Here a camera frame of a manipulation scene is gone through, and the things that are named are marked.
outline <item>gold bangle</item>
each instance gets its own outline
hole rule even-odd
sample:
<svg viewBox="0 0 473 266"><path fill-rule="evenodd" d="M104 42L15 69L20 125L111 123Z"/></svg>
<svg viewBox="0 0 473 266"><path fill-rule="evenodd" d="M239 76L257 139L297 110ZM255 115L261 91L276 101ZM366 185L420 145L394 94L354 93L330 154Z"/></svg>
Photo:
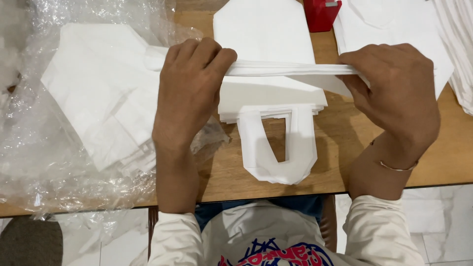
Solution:
<svg viewBox="0 0 473 266"><path fill-rule="evenodd" d="M375 140L373 140L373 141L370 142L369 144L370 144L370 145L373 145L374 143L375 143ZM398 172L404 172L404 171L412 171L412 170L419 164L419 161L418 161L418 160L415 161L414 165L413 165L411 168L409 168L409 169L397 169L397 168L392 168L392 167L389 167L389 166L387 166L386 164L384 164L383 161L378 161L378 163L379 163L381 166L383 166L383 167L385 167L385 168L388 168L388 169L390 169L390 170L394 170L394 171L398 171Z"/></svg>

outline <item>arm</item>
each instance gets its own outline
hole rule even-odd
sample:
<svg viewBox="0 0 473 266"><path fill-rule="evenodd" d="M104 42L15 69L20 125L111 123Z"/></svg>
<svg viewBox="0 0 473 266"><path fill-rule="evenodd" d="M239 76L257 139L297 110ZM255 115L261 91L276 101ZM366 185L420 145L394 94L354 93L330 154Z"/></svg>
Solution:
<svg viewBox="0 0 473 266"><path fill-rule="evenodd" d="M193 215L199 175L190 145L219 104L225 73L237 59L210 38L171 47L160 74L152 138L156 147L159 220L150 266L203 265L202 239Z"/></svg>
<svg viewBox="0 0 473 266"><path fill-rule="evenodd" d="M370 87L357 75L341 79L357 108L385 130L351 168L346 254L384 266L423 265L400 200L412 171L390 168L410 169L438 136L432 61L409 44L382 44L342 54L339 62L366 77Z"/></svg>

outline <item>blue jeans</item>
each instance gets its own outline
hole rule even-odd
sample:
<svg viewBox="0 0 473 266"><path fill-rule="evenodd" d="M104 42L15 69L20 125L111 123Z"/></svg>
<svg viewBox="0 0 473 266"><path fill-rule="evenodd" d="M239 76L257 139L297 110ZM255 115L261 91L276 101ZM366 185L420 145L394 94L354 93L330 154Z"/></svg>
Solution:
<svg viewBox="0 0 473 266"><path fill-rule="evenodd" d="M272 204L300 211L303 214L315 217L317 223L320 223L322 218L323 198L316 195L304 195L304 196L290 196L280 197L269 200ZM245 205L253 201L232 201L232 202L217 202L217 203L202 203L195 209L195 218L199 223L201 232L204 230L205 225L219 213L224 210Z"/></svg>

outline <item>white long-sleeve shirt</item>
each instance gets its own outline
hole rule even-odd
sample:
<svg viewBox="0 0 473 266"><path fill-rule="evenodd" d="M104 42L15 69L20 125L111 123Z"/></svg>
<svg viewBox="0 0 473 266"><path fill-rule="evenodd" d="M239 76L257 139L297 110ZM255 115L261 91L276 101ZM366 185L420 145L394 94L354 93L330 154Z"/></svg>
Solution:
<svg viewBox="0 0 473 266"><path fill-rule="evenodd" d="M401 201L360 196L345 255L324 247L314 217L267 201L225 210L200 233L191 213L159 213L148 266L423 266Z"/></svg>

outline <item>red tape dispenser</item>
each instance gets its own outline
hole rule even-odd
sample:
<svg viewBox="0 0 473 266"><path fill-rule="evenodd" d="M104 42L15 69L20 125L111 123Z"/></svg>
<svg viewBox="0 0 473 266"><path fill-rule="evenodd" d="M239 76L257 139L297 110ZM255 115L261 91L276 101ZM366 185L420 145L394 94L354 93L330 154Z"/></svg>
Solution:
<svg viewBox="0 0 473 266"><path fill-rule="evenodd" d="M309 32L330 31L341 7L340 0L304 0Z"/></svg>

